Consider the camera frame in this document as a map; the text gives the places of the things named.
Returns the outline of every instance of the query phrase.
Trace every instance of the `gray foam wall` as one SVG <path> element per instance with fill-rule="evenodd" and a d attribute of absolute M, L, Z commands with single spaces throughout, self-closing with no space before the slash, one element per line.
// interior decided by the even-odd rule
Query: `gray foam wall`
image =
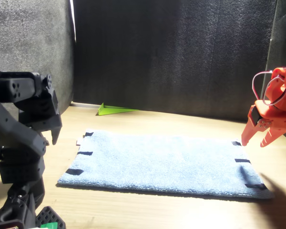
<path fill-rule="evenodd" d="M 68 0 L 0 1 L 0 71 L 51 74 L 63 112 L 72 99 L 73 26 Z M 17 109 L 8 110 L 17 116 Z"/>

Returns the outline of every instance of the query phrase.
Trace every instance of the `green plastic piece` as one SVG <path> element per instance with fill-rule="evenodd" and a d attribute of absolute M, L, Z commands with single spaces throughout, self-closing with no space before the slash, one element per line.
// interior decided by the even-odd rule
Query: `green plastic piece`
<path fill-rule="evenodd" d="M 57 227 L 58 227 L 58 222 L 47 223 L 40 226 L 40 228 L 48 228 L 48 229 L 57 229 Z"/>
<path fill-rule="evenodd" d="M 99 115 L 111 115 L 116 113 L 138 111 L 134 109 L 118 107 L 118 106 L 105 106 L 104 103 L 99 108 Z"/>

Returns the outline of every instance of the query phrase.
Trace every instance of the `green triangle object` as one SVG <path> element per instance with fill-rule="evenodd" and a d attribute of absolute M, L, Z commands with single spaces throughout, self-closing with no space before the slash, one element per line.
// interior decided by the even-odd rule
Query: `green triangle object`
<path fill-rule="evenodd" d="M 138 110 L 118 107 L 118 106 L 105 106 L 104 103 L 102 103 L 102 105 L 99 108 L 99 115 L 110 115 L 110 114 L 130 112 L 130 111 L 138 111 Z"/>

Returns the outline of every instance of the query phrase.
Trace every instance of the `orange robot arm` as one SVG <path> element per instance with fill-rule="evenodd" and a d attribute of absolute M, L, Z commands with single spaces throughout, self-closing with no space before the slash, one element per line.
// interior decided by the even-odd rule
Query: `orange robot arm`
<path fill-rule="evenodd" d="M 269 100 L 263 96 L 249 110 L 248 122 L 242 133 L 243 146 L 257 131 L 268 130 L 261 147 L 286 133 L 286 67 L 273 70 L 265 94 Z"/>

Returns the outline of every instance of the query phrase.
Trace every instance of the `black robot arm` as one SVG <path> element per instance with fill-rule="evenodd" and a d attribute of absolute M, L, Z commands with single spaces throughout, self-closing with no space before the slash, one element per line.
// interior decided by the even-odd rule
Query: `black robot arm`
<path fill-rule="evenodd" d="M 13 184 L 0 209 L 0 229 L 41 224 L 35 209 L 44 197 L 43 155 L 49 144 L 42 132 L 51 130 L 54 145 L 62 126 L 51 83 L 50 75 L 0 72 L 0 175 L 3 184 Z M 1 103 L 14 103 L 19 108 L 19 121 Z M 56 218 L 60 228 L 65 228 Z"/>

